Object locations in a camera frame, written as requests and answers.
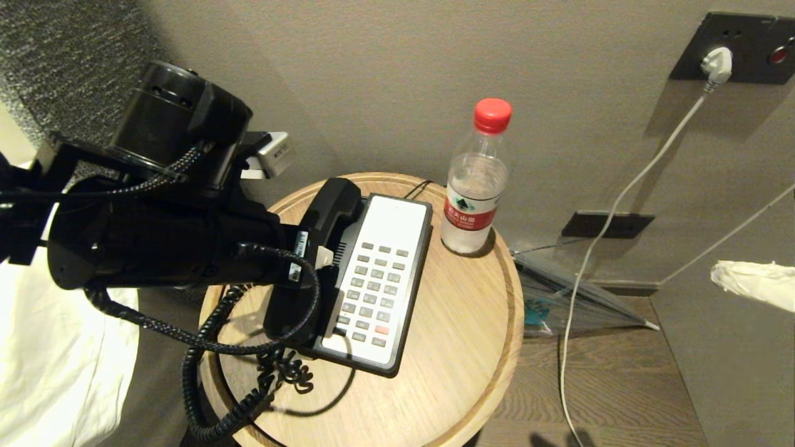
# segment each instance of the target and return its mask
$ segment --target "white bedsheet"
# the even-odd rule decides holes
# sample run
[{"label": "white bedsheet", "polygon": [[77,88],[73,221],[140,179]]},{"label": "white bedsheet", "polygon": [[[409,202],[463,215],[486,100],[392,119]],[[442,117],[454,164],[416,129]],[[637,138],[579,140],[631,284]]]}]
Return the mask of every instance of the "white bedsheet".
[{"label": "white bedsheet", "polygon": [[[118,425],[138,327],[52,282],[46,250],[0,265],[0,445],[90,446]],[[138,308],[135,289],[111,290]]]}]

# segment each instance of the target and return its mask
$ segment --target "wooden floor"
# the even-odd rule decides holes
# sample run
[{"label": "wooden floor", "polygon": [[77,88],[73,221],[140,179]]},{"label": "wooden floor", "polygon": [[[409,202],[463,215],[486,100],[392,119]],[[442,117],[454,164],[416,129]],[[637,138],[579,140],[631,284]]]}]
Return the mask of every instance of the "wooden floor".
[{"label": "wooden floor", "polygon": [[[657,322],[648,298],[622,298]],[[558,339],[527,339],[505,399],[467,446],[576,447],[560,407]],[[576,336],[568,410],[585,445],[706,445],[663,332],[621,328]]]}]

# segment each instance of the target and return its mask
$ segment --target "wall outlet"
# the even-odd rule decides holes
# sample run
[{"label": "wall outlet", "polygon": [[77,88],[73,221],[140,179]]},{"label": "wall outlet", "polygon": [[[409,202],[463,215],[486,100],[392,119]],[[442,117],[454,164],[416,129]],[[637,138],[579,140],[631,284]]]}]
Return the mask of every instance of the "wall outlet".
[{"label": "wall outlet", "polygon": [[707,13],[669,78],[706,80],[701,60],[722,46],[732,53],[729,82],[786,84],[795,73],[795,18]]},{"label": "wall outlet", "polygon": [[[564,237],[595,238],[607,222],[607,212],[574,213],[560,233]],[[606,239],[634,239],[651,224],[654,216],[650,214],[618,214],[613,216],[610,227],[604,233]]]}]

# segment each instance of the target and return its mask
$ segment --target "white power cord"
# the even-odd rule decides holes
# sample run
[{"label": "white power cord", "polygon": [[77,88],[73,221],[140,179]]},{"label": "white power cord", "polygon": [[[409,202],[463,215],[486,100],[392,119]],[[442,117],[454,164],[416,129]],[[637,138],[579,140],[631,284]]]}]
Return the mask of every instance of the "white power cord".
[{"label": "white power cord", "polygon": [[645,176],[653,167],[657,164],[658,161],[668,152],[668,149],[671,147],[673,142],[679,136],[682,129],[687,126],[687,123],[690,121],[690,118],[696,114],[696,112],[701,108],[701,105],[706,100],[707,96],[712,93],[718,86],[725,83],[729,76],[731,76],[731,51],[726,47],[721,47],[719,49],[712,50],[702,61],[701,69],[704,70],[704,73],[708,76],[707,85],[704,86],[704,93],[701,97],[693,104],[693,107],[690,108],[690,111],[684,116],[681,120],[679,125],[676,129],[673,130],[671,136],[668,137],[668,141],[665,142],[660,152],[657,154],[656,157],[649,162],[649,164],[643,168],[643,170],[635,176],[634,179],[624,188],[623,191],[619,194],[618,198],[615,199],[613,202],[613,206],[610,210],[610,213],[607,215],[607,220],[602,227],[602,231],[599,232],[599,235],[591,242],[591,245],[588,247],[588,251],[585,252],[585,258],[583,259],[583,264],[580,267],[580,272],[577,273],[576,279],[574,281],[574,289],[572,290],[572,299],[568,305],[568,319],[566,320],[566,332],[563,336],[563,355],[560,360],[560,403],[563,405],[563,414],[566,417],[566,422],[568,423],[568,428],[572,431],[572,435],[574,435],[574,439],[577,441],[577,445],[580,447],[583,446],[583,442],[580,440],[580,436],[577,435],[576,430],[574,430],[574,424],[572,423],[572,417],[568,414],[568,407],[566,406],[566,387],[565,387],[565,379],[566,379],[566,357],[568,355],[568,334],[572,329],[572,317],[574,317],[574,300],[576,299],[577,290],[580,288],[580,279],[583,277],[583,273],[585,272],[585,267],[588,265],[588,260],[591,257],[591,252],[593,251],[596,244],[602,239],[604,233],[610,227],[610,222],[613,220],[613,216],[615,215],[616,208],[619,207],[619,203],[624,198],[627,192],[638,183],[643,176]]}]

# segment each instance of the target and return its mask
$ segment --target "umbrella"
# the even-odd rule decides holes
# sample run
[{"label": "umbrella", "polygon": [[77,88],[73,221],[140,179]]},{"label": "umbrella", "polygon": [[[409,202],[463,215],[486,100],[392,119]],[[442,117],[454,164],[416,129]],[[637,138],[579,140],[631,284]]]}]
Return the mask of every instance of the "umbrella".
[{"label": "umbrella", "polygon": [[[525,335],[553,335],[566,327],[575,275],[533,253],[514,254],[525,297]],[[572,331],[622,326],[660,328],[614,294],[580,281]]]}]

